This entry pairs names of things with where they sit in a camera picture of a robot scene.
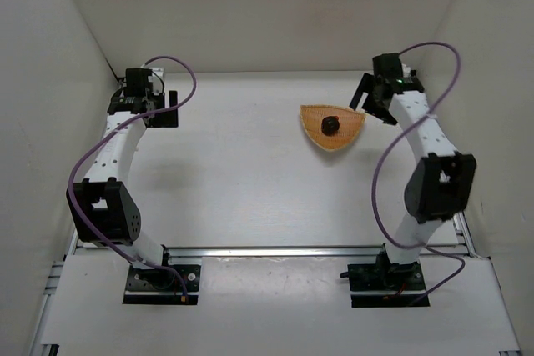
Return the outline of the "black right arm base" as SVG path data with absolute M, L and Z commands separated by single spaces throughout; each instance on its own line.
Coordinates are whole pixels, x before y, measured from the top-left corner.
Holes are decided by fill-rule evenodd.
M 428 308 L 421 264 L 391 264 L 384 255 L 373 263 L 348 264 L 340 279 L 350 286 L 352 308 Z

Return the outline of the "aluminium table edge rail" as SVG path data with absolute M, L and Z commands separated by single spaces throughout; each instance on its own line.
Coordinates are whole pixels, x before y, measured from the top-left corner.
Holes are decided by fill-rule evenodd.
M 406 215 L 397 230 L 398 238 L 414 247 L 401 259 L 412 262 L 446 225 L 457 227 L 470 197 L 476 159 L 447 138 L 425 93 L 398 95 L 395 106 L 416 162 L 403 195 Z

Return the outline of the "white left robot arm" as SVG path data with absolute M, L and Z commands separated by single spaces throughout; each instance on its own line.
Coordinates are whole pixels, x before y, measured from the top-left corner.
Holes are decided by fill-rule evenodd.
M 88 180 L 116 178 L 141 213 L 142 234 L 171 248 L 371 246 L 384 242 L 370 187 L 399 128 L 367 118 L 355 141 L 320 149 L 303 105 L 346 106 L 358 72 L 170 74 L 183 102 L 175 128 L 121 128 L 94 159 Z

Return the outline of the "orange woven fruit basket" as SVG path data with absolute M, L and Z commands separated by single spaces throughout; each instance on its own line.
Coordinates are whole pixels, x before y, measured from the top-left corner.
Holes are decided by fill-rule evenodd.
M 351 145 L 360 135 L 366 115 L 351 108 L 324 104 L 300 105 L 304 133 L 318 148 L 335 152 Z

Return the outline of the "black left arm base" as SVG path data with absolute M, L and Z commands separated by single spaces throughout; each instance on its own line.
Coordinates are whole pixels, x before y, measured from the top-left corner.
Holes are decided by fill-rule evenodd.
M 183 279 L 187 294 L 176 275 L 158 269 L 130 266 L 124 285 L 123 304 L 194 306 L 199 301 L 202 262 L 200 258 L 171 258 L 169 267 Z

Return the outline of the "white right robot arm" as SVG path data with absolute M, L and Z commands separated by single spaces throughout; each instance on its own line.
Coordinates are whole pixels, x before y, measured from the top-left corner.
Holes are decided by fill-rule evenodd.
M 473 155 L 461 153 L 442 131 L 416 72 L 399 54 L 372 59 L 373 72 L 360 80 L 350 107 L 360 105 L 383 123 L 399 125 L 397 142 L 406 140 L 416 166 L 404 189 L 406 214 L 388 235 L 374 270 L 386 284 L 414 274 L 421 250 L 435 231 L 465 210 L 476 171 Z

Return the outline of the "dark fake fruit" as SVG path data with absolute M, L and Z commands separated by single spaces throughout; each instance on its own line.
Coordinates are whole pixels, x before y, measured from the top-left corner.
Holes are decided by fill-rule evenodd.
M 340 130 L 340 121 L 333 117 L 334 115 L 326 116 L 321 122 L 321 132 L 325 136 L 336 135 Z

